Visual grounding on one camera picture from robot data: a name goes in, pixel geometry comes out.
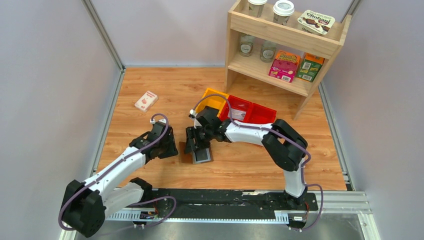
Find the grey VIP card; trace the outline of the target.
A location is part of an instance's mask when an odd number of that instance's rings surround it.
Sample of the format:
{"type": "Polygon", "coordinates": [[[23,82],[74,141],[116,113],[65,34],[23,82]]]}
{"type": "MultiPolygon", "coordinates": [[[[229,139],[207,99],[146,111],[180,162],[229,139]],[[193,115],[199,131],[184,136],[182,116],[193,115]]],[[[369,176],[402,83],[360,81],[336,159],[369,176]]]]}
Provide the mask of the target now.
{"type": "Polygon", "coordinates": [[[197,149],[192,153],[193,164],[203,164],[213,161],[211,148],[197,149]]]}

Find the brown leather card holder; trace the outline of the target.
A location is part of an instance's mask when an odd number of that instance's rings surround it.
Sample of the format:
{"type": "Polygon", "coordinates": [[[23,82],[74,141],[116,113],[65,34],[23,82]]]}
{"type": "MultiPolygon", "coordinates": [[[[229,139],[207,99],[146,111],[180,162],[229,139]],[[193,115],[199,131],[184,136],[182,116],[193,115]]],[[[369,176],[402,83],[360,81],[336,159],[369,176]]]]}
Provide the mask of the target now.
{"type": "Polygon", "coordinates": [[[195,152],[184,153],[186,143],[178,143],[179,161],[182,164],[203,164],[213,161],[213,155],[210,148],[198,149],[195,152]]]}

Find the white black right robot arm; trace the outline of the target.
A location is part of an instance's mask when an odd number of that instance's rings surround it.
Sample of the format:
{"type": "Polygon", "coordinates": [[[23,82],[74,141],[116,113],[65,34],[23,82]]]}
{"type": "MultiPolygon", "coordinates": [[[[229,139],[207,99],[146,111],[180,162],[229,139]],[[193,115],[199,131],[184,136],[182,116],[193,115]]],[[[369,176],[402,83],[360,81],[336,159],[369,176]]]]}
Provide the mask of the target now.
{"type": "Polygon", "coordinates": [[[301,164],[306,156],[307,141],[282,119],[265,124],[244,123],[232,118],[222,121],[217,113],[217,109],[209,106],[199,113],[190,110],[189,117],[194,125],[185,129],[184,153],[195,155],[209,149],[212,140],[262,146],[283,170],[288,202],[303,204],[308,188],[303,182],[301,164]]]}

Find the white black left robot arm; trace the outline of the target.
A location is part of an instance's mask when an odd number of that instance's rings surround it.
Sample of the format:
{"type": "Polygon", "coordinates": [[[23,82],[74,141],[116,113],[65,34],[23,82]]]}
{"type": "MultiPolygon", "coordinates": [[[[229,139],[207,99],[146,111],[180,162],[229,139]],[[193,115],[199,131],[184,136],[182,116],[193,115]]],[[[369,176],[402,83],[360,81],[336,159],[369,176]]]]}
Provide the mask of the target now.
{"type": "Polygon", "coordinates": [[[178,155],[173,129],[163,117],[150,120],[152,129],[134,138],[112,163],[84,181],[71,181],[65,189],[58,224],[66,231],[77,231],[89,238],[106,218],[143,199],[151,185],[136,177],[118,185],[149,161],[178,155]]]}

